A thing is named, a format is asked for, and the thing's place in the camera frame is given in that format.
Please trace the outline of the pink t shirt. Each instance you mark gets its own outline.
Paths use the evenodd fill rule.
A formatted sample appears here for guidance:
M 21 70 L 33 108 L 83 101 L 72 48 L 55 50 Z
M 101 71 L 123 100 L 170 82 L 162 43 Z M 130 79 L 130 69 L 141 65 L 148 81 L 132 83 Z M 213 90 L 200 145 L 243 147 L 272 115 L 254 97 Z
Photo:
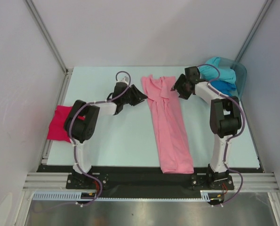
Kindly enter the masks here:
M 192 174 L 193 159 L 190 154 L 178 94 L 171 90 L 174 76 L 141 78 L 144 94 L 151 111 L 153 130 L 163 173 Z

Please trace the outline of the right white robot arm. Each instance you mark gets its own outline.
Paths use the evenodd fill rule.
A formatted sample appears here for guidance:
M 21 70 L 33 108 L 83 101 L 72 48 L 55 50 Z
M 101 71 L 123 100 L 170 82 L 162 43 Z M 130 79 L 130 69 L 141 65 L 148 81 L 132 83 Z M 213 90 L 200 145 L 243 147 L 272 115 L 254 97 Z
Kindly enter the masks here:
M 233 189 L 229 175 L 228 158 L 232 139 L 240 136 L 245 128 L 245 116 L 236 96 L 227 96 L 214 88 L 210 81 L 201 78 L 198 67 L 187 67 L 179 76 L 172 91 L 187 100 L 199 96 L 210 105 L 210 129 L 214 134 L 213 155 L 203 178 L 192 178 L 193 189 Z

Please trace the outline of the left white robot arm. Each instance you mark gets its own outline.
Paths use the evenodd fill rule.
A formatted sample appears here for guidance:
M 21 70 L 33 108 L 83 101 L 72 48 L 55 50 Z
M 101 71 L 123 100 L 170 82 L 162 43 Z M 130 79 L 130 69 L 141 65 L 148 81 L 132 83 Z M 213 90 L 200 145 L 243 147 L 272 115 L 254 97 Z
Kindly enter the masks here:
M 90 187 L 94 181 L 93 176 L 88 174 L 92 164 L 84 145 L 92 138 L 97 120 L 104 115 L 117 115 L 123 110 L 124 105 L 136 106 L 146 99 L 147 95 L 135 85 L 118 81 L 113 92 L 104 101 L 90 103 L 75 101 L 64 123 L 74 156 L 72 178 L 69 181 L 76 182 L 83 188 Z

